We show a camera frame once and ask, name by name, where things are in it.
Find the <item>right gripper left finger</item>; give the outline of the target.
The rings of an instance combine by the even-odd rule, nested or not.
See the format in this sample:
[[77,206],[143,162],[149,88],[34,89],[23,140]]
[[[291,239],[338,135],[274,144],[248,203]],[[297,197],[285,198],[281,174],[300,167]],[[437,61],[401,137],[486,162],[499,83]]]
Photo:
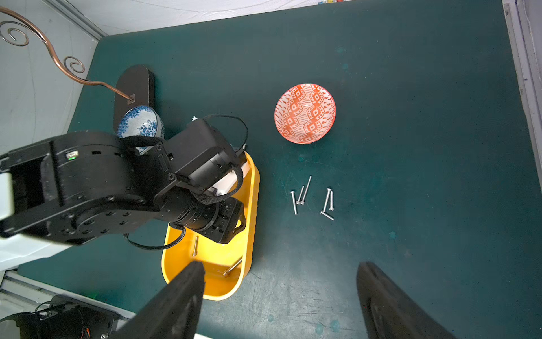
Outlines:
[[204,289],[204,266],[194,261],[112,337],[194,338]]

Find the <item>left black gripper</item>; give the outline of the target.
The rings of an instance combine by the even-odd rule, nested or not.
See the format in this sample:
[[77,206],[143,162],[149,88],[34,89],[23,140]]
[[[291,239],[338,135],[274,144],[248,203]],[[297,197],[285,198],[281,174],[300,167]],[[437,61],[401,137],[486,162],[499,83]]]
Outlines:
[[193,230],[219,244],[227,244],[246,227],[244,205],[230,197],[205,205],[187,189],[175,187],[163,197],[160,220],[175,229]]

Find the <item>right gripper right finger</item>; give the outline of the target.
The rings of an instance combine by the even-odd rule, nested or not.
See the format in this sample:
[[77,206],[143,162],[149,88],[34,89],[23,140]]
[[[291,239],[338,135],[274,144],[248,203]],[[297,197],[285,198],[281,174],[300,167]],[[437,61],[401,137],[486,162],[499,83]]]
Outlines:
[[359,264],[357,292],[369,338],[454,338],[373,262]]

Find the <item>short silver screw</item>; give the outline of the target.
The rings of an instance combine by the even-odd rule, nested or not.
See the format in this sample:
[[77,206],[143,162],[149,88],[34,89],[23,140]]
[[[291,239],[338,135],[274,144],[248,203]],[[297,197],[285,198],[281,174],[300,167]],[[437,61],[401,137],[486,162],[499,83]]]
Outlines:
[[290,194],[291,194],[291,198],[292,198],[292,206],[293,206],[294,215],[297,216],[298,215],[298,210],[297,210],[297,204],[296,204],[295,190],[291,190]]

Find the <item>long thin silver screw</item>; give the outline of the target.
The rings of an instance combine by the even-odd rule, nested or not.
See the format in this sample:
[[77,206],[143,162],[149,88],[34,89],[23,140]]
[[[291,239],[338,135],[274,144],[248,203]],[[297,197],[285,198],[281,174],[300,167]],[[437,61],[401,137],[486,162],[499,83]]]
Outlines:
[[308,181],[306,183],[306,186],[304,187],[303,195],[301,196],[301,200],[300,200],[301,205],[305,204],[307,192],[309,190],[309,186],[311,184],[311,181],[312,181],[312,175],[309,175],[309,179],[308,179]]

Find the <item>silver screw crosswise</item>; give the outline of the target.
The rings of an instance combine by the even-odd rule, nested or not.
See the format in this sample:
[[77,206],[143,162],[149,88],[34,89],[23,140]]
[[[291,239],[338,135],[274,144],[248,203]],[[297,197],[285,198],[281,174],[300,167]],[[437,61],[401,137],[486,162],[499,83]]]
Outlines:
[[320,214],[322,216],[325,216],[326,218],[330,219],[330,220],[333,220],[335,221],[334,217],[332,217],[331,215],[327,214],[326,212],[324,212],[323,210],[320,212]]

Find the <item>silver screw pair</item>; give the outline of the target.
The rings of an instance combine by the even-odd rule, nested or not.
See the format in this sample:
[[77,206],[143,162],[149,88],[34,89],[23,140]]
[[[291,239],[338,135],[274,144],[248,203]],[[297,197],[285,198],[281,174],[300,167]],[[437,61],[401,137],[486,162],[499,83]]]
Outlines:
[[326,211],[327,211],[327,207],[328,207],[328,204],[329,204],[331,192],[332,192],[332,189],[330,187],[328,187],[326,197],[325,197],[325,203],[324,203],[323,210],[322,210],[323,213],[326,213]]

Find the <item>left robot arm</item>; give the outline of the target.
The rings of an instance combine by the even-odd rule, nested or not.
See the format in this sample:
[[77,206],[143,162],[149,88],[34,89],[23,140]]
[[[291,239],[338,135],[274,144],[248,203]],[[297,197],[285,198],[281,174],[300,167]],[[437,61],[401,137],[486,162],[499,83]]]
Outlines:
[[156,219],[226,244],[243,226],[244,149],[216,131],[170,140],[80,131],[1,157],[1,269]]

